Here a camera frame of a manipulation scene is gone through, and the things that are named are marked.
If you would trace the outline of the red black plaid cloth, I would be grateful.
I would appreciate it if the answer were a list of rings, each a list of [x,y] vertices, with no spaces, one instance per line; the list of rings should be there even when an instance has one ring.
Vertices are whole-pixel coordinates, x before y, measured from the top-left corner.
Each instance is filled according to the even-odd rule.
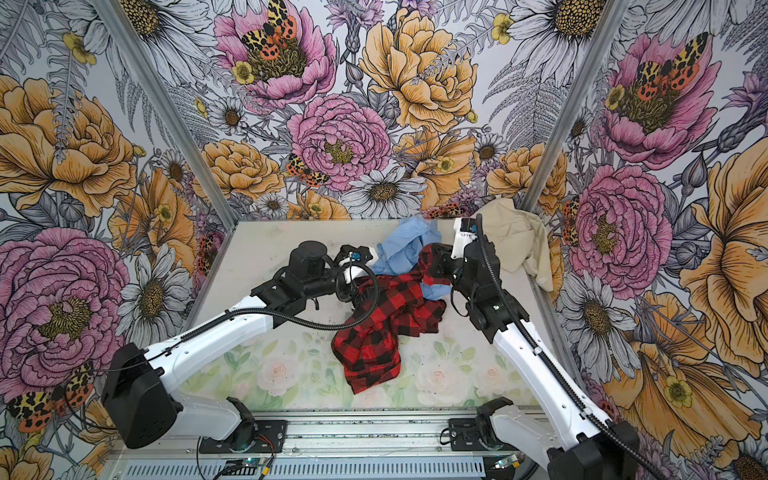
[[[358,283],[362,303],[347,320],[352,327],[337,332],[331,341],[331,350],[355,395],[400,374],[401,336],[419,337],[439,331],[447,309],[445,295],[429,298],[424,294],[426,287],[449,285],[447,277],[435,277],[429,272],[437,260],[438,247],[437,243],[424,246],[415,265],[405,273],[379,275],[377,302],[373,301],[372,281]]]

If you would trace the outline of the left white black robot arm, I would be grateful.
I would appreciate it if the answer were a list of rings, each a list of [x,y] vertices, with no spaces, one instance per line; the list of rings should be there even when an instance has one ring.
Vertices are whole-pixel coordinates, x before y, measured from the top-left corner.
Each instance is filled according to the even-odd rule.
[[[238,398],[217,402],[181,393],[182,385],[233,348],[284,323],[319,331],[342,331],[342,324],[301,318],[309,303],[333,295],[353,304],[361,318],[372,317],[380,298],[355,291],[355,281],[377,279],[375,249],[341,246],[331,257],[318,241],[293,249],[286,266],[253,288],[233,307],[201,325],[148,347],[128,343],[114,355],[101,395],[116,431],[129,449],[147,447],[167,436],[198,437],[244,452],[258,438],[257,422]]]

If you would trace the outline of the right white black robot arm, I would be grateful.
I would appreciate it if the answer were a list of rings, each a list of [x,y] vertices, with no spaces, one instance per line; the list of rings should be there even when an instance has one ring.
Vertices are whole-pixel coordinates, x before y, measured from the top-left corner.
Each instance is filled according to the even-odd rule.
[[[450,281],[465,317],[527,383],[547,416],[540,422],[504,397],[478,407],[484,447],[508,445],[552,479],[632,479],[639,436],[600,409],[552,355],[518,300],[502,286],[501,264],[481,218],[454,222],[452,245],[439,244],[430,274]]]

